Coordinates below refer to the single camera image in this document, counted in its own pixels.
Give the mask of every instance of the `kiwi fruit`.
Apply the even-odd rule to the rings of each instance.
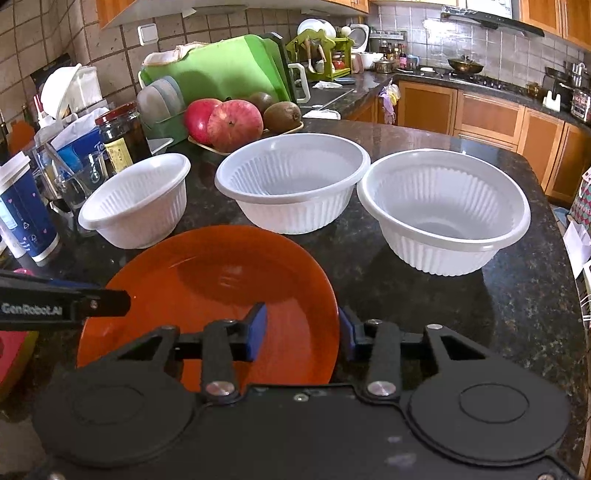
[[[300,126],[300,107],[292,102],[275,103],[265,110],[263,122],[265,128],[268,128],[274,134],[284,134]]]
[[[258,108],[259,112],[261,113],[261,116],[263,116],[265,111],[271,105],[276,103],[275,99],[271,95],[269,95],[268,93],[265,93],[265,92],[253,93],[246,100]]]

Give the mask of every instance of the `plastic bag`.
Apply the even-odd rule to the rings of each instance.
[[[396,121],[394,107],[400,100],[400,96],[398,85],[392,84],[392,81],[379,93],[379,97],[382,99],[382,110],[384,111],[384,123],[386,125],[393,125]]]

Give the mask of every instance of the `white lid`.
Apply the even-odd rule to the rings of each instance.
[[[23,152],[17,153],[0,167],[0,195],[29,170],[29,157]]]

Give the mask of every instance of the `white plastic bowl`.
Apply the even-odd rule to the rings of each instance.
[[[343,212],[369,163],[369,154],[346,138],[281,135],[229,155],[217,169],[216,187],[255,225],[308,233]]]
[[[142,160],[107,180],[80,210],[82,228],[119,248],[148,248],[169,236],[187,207],[189,159],[166,153]]]
[[[466,154],[409,150],[371,165],[357,186],[394,252],[418,270],[463,275],[530,226],[530,206],[507,174]]]

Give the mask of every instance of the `stainless steel appliance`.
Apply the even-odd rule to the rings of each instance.
[[[591,93],[588,90],[574,90],[570,113],[586,124],[591,124]]]

